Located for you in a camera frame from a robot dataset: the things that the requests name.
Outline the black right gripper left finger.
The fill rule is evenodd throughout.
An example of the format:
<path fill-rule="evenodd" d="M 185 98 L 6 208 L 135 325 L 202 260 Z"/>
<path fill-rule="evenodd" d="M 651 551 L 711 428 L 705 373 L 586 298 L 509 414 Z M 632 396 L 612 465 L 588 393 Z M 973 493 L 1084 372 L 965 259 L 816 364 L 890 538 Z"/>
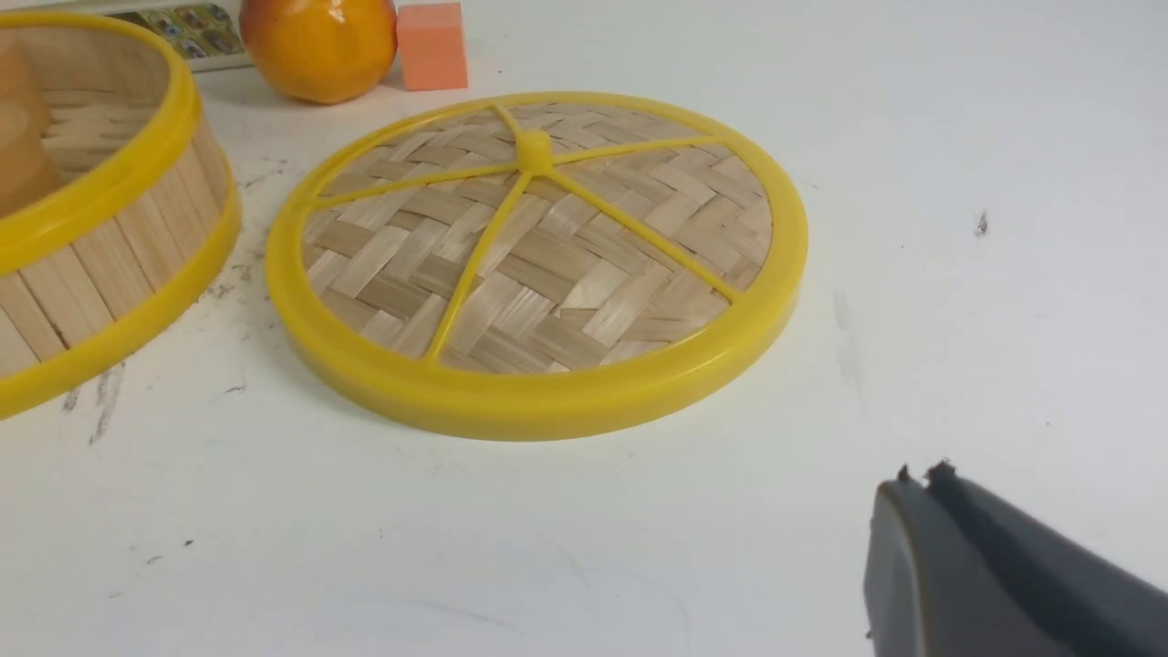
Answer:
<path fill-rule="evenodd" d="M 877 656 L 1105 656 L 1110 624 L 976 504 L 955 466 L 872 499 L 863 579 Z"/>

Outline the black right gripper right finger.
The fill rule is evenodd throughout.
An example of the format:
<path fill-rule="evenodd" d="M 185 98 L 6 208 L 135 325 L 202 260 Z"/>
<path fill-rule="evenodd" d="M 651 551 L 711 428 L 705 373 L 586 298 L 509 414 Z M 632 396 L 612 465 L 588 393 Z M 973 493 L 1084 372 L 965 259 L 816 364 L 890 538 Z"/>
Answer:
<path fill-rule="evenodd" d="M 1164 590 L 1098 556 L 940 462 L 929 496 L 955 523 L 997 586 L 1073 656 L 1163 656 Z"/>

